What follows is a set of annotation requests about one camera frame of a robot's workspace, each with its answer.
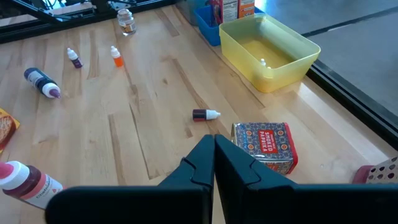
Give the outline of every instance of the dark bottle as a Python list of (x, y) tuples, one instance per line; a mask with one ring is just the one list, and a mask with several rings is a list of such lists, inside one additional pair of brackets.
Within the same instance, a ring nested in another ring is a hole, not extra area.
[(28, 68), (24, 73), (24, 77), (46, 97), (61, 98), (61, 89), (57, 86), (57, 83), (38, 68)]

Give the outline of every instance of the blue bin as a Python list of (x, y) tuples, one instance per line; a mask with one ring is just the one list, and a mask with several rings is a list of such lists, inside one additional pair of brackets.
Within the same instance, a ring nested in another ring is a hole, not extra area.
[[(264, 13), (257, 7), (254, 8), (254, 13)], [(212, 46), (219, 46), (221, 44), (220, 35), (218, 31), (218, 24), (214, 20), (213, 10), (211, 6), (201, 7), (195, 10), (195, 17), (197, 19), (200, 32)]]

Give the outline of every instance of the bottle label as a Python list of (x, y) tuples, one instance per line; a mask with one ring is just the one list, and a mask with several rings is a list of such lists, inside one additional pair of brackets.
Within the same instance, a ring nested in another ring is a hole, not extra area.
[(28, 75), (27, 80), (32, 86), (37, 87), (37, 84), (39, 83), (41, 78), (44, 78), (42, 74), (40, 74), (38, 71), (33, 71)]
[(134, 32), (136, 30), (135, 22), (131, 24), (126, 24), (125, 22), (119, 22), (119, 25), (124, 33)]
[(75, 66), (75, 68), (81, 68), (83, 66), (83, 64), (80, 61), (80, 58), (76, 58), (76, 59), (72, 60), (72, 63)]
[(61, 190), (63, 190), (62, 184), (49, 175), (44, 174), (41, 176), (36, 187), (28, 194), (22, 196), (21, 199), (45, 209), (50, 199)]

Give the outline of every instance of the bottle cap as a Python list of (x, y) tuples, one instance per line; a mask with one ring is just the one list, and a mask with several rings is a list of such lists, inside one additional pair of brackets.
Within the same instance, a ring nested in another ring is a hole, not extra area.
[(61, 89), (54, 83), (45, 84), (42, 91), (48, 98), (61, 98)]
[(216, 119), (221, 116), (221, 113), (215, 110), (206, 110), (206, 119)]
[(12, 165), (0, 162), (0, 179), (8, 177), (13, 170), (14, 167)]
[(61, 93), (57, 89), (50, 90), (49, 94), (54, 96), (54, 98), (61, 98)]
[(67, 49), (68, 50), (68, 57), (70, 60), (76, 60), (78, 58), (76, 52), (70, 48)]
[(128, 10), (128, 9), (120, 9), (118, 11), (118, 14), (121, 15), (121, 16), (129, 14), (129, 13), (130, 13), (130, 10)]
[(111, 46), (111, 55), (113, 58), (120, 57), (120, 53), (119, 53), (118, 49), (114, 46)]
[(27, 166), (17, 161), (0, 163), (0, 175), (6, 175), (0, 178), (0, 188), (4, 190), (17, 188), (27, 180), (29, 172), (30, 170)]

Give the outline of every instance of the red bottle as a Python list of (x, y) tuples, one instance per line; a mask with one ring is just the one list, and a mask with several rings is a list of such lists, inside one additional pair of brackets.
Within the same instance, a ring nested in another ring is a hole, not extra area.
[(11, 161), (0, 162), (0, 188), (11, 197), (45, 209), (62, 185), (34, 166)]

